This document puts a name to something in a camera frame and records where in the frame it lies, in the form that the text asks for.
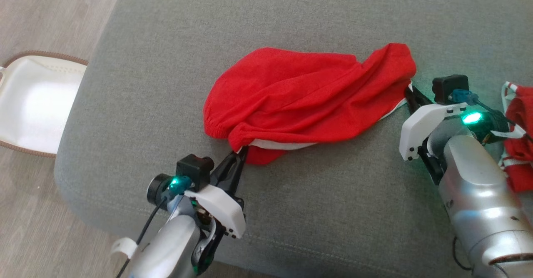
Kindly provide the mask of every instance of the red cloth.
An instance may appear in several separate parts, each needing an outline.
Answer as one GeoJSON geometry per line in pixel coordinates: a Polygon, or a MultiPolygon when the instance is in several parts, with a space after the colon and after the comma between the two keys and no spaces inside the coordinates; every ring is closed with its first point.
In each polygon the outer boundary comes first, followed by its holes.
{"type": "MultiPolygon", "coordinates": [[[[392,111],[416,66],[405,44],[388,44],[363,63],[354,55],[261,48],[217,80],[204,106],[205,132],[233,150],[254,139],[333,143],[355,137],[392,111]]],[[[267,164],[284,150],[251,146],[267,164]]]]}
{"type": "MultiPolygon", "coordinates": [[[[533,88],[518,86],[516,97],[510,102],[505,116],[522,127],[529,135],[533,135],[533,88]]],[[[522,137],[506,139],[504,146],[509,155],[508,159],[511,161],[505,166],[510,186],[514,191],[532,190],[533,143],[526,137],[522,137]]]]}

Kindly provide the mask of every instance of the gray cushion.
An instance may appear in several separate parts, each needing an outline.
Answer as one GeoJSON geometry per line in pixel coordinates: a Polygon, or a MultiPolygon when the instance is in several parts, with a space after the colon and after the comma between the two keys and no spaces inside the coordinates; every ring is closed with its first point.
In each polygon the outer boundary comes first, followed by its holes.
{"type": "MultiPolygon", "coordinates": [[[[230,151],[203,132],[202,106],[228,67],[257,48],[356,54],[410,46],[414,83],[470,77],[500,107],[505,80],[530,83],[533,0],[118,0],[82,81],[55,177],[84,221],[135,238],[151,179],[188,153],[230,151]]],[[[402,107],[361,136],[247,166],[247,233],[217,260],[285,277],[468,276],[420,160],[398,153],[402,107]]],[[[165,220],[160,213],[149,230],[165,220]]]]}

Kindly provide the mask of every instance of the folded red clothing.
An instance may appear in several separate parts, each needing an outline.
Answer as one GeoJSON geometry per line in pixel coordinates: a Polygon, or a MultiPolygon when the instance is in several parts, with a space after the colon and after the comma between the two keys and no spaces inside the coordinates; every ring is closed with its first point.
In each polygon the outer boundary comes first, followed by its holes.
{"type": "MultiPolygon", "coordinates": [[[[505,116],[533,135],[533,88],[512,83],[504,85],[502,93],[508,104],[505,116]]],[[[533,189],[533,142],[522,137],[504,141],[505,156],[502,158],[509,185],[514,191],[533,189]]]]}
{"type": "Polygon", "coordinates": [[[205,132],[228,138],[247,161],[267,164],[288,149],[353,138],[393,111],[415,75],[405,44],[365,62],[354,55],[261,48],[228,69],[204,106],[205,132]]]}

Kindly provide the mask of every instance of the red garment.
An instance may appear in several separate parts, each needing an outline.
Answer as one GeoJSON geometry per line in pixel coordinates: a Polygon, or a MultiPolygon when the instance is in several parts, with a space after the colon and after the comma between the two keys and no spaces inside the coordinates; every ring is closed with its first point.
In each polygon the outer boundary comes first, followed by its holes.
{"type": "MultiPolygon", "coordinates": [[[[261,48],[217,80],[204,106],[205,132],[237,151],[254,140],[333,143],[355,137],[392,111],[416,66],[405,44],[388,44],[363,63],[354,55],[261,48]]],[[[251,146],[267,164],[285,150],[251,146]]]]}
{"type": "MultiPolygon", "coordinates": [[[[505,116],[533,135],[533,88],[516,86],[516,97],[505,116]]],[[[503,158],[509,184],[514,191],[533,189],[533,143],[526,137],[504,141],[508,157],[503,158]]]]}

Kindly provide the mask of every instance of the gray fabric surface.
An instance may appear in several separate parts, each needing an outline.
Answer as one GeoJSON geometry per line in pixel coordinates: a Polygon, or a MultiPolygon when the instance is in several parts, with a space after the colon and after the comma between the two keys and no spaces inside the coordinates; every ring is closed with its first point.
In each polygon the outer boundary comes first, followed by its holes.
{"type": "MultiPolygon", "coordinates": [[[[203,133],[203,102],[221,73],[265,46],[364,60],[387,43],[406,43],[424,93],[432,78],[464,73],[485,103],[500,107],[505,80],[531,83],[530,6],[118,0],[63,134],[57,185],[84,221],[135,238],[152,211],[145,191],[156,174],[173,173],[187,153],[219,162],[229,152],[226,141],[203,133]]],[[[283,277],[468,276],[453,263],[453,232],[422,162],[398,153],[407,117],[402,107],[351,141],[247,166],[238,191],[247,233],[224,240],[217,260],[283,277]]]]}

